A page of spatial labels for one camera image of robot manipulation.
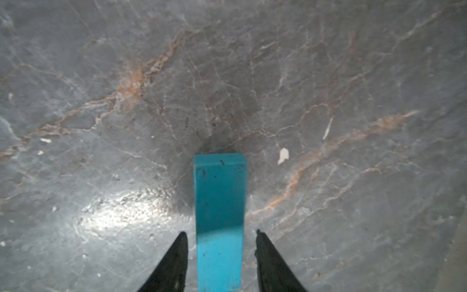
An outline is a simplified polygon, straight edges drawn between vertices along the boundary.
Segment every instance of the marble surface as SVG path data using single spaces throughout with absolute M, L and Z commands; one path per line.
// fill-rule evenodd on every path
M 467 2 L 3 0 L 0 291 L 135 291 L 192 159 L 249 165 L 255 230 L 309 291 L 430 291 L 467 203 Z M 282 148 L 290 158 L 278 165 Z

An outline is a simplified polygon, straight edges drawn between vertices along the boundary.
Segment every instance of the blue block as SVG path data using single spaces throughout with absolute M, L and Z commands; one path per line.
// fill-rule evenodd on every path
M 199 292 L 240 288 L 247 174 L 240 153 L 195 156 Z

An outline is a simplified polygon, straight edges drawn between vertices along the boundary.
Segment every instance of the orange marble vein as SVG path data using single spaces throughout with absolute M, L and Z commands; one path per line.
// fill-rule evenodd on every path
M 418 111 L 411 111 L 406 114 L 397 114 L 380 118 L 370 123 L 370 126 L 367 130 L 354 131 L 352 133 L 337 137 L 334 140 L 323 144 L 323 146 L 321 146 L 320 149 L 306 154 L 296 165 L 295 169 L 290 175 L 289 182 L 284 192 L 272 199 L 272 201 L 270 201 L 270 203 L 264 208 L 252 211 L 249 214 L 247 214 L 247 218 L 255 216 L 267 210 L 272 210 L 285 200 L 293 197 L 295 191 L 297 190 L 298 183 L 305 171 L 307 171 L 311 166 L 328 159 L 335 151 L 340 149 L 344 144 L 358 140 L 363 140 L 372 134 L 383 134 L 387 131 L 396 129 L 406 119 L 408 119 L 410 116 L 416 113 L 418 113 Z
M 146 85 L 149 81 L 149 78 L 153 74 L 159 73 L 164 64 L 173 56 L 177 47 L 182 43 L 183 36 L 186 32 L 196 33 L 194 30 L 187 30 L 184 29 L 179 32 L 172 42 L 169 43 L 169 48 L 167 51 L 159 55 L 156 58 L 153 58 L 147 62 L 145 62 L 139 68 L 125 72 L 121 74 L 121 78 L 119 80 L 119 85 L 117 89 L 111 93 L 110 95 L 99 99 L 99 100 L 92 100 L 89 102 L 84 103 L 78 108 L 72 109 L 67 112 L 62 118 L 54 122 L 53 124 L 46 124 L 31 133 L 25 135 L 21 138 L 19 143 L 16 145 L 10 146 L 6 151 L 0 153 L 0 161 L 10 158 L 11 156 L 15 155 L 21 148 L 24 148 L 29 141 L 34 137 L 43 137 L 43 136 L 63 136 L 68 135 L 71 133 L 72 130 L 83 130 L 83 129 L 67 129 L 63 128 L 62 124 L 69 118 L 73 117 L 76 114 L 82 113 L 88 107 L 92 107 L 95 105 L 108 105 L 108 111 L 102 113 L 98 117 L 96 117 L 96 122 L 92 126 L 95 127 L 102 118 L 109 115 L 112 112 L 119 111 L 121 109 L 131 109 L 135 104 L 139 103 L 142 99 L 142 88 Z M 19 71 L 28 69 L 33 70 L 39 73 L 43 73 L 46 75 L 55 76 L 57 79 L 65 82 L 68 85 L 72 85 L 73 87 L 79 89 L 79 86 L 74 83 L 70 78 L 65 77 L 62 73 L 59 72 L 52 72 L 52 71 L 43 71 L 37 69 L 29 64 L 19 64 L 11 73 L 6 75 L 5 77 L 0 77 L 1 82 L 7 82 L 12 77 L 16 76 Z

